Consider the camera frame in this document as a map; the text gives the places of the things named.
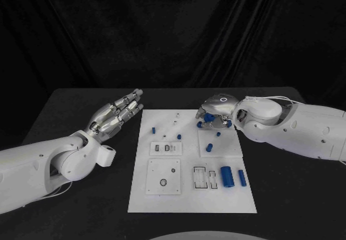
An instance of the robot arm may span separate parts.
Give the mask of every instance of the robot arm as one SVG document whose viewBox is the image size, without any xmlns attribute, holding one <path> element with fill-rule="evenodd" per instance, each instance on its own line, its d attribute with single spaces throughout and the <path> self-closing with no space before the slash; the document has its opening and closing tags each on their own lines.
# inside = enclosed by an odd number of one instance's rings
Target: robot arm
<svg viewBox="0 0 346 240">
<path fill-rule="evenodd" d="M 85 178 L 95 164 L 111 166 L 115 150 L 102 142 L 114 137 L 142 109 L 141 94 L 135 89 L 106 104 L 91 117 L 83 131 L 0 151 L 0 214 L 46 198 L 43 196 L 63 184 Z M 50 166 L 57 170 L 56 175 L 50 175 Z"/>
<path fill-rule="evenodd" d="M 252 141 L 308 158 L 346 161 L 344 111 L 294 101 L 281 106 L 272 99 L 291 101 L 281 96 L 246 96 L 238 101 L 230 95 L 213 95 L 202 104 L 196 119 L 212 114 L 215 120 L 199 126 L 223 128 L 232 121 Z"/>
</svg>

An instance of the peg board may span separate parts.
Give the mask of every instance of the peg board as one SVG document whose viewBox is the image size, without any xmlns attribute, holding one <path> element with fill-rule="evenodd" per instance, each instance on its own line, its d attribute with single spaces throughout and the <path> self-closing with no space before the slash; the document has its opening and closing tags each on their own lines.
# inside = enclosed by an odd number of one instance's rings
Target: peg board
<svg viewBox="0 0 346 240">
<path fill-rule="evenodd" d="M 199 136 L 203 134 L 199 134 L 199 131 L 213 131 L 215 134 L 220 132 L 220 136 L 233 136 L 229 141 L 232 148 L 239 144 L 235 128 L 232 126 L 217 130 L 210 128 L 202 130 L 196 126 L 200 121 L 194 118 L 196 112 L 197 110 L 142 110 L 128 213 L 256 213 L 243 159 L 239 157 L 240 149 L 232 157 L 229 153 L 228 157 L 200 157 Z M 181 142 L 181 156 L 150 155 L 151 142 Z M 180 194 L 145 194 L 150 159 L 180 159 Z M 220 175 L 223 166 L 230 167 L 233 187 L 223 187 Z M 207 189 L 194 189 L 193 167 L 204 167 L 206 173 L 215 171 L 217 189 L 210 189 L 210 186 Z M 240 185 L 238 170 L 243 171 L 245 187 Z"/>
</svg>

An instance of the black tabletop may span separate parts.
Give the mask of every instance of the black tabletop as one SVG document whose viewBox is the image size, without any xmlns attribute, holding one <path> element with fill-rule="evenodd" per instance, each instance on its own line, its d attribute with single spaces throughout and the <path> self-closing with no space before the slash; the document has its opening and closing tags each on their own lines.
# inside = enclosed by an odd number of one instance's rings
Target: black tabletop
<svg viewBox="0 0 346 240">
<path fill-rule="evenodd" d="M 23 145 L 83 130 L 93 112 L 132 89 L 59 89 L 53 92 Z M 291 87 L 144 89 L 145 109 L 197 109 L 213 93 L 287 96 Z M 141 112 L 105 144 L 109 167 L 95 166 L 62 195 L 0 215 L 0 239 L 148 240 L 187 231 L 226 231 L 268 240 L 346 239 L 346 166 L 298 156 L 238 132 L 258 213 L 128 213 Z"/>
</svg>

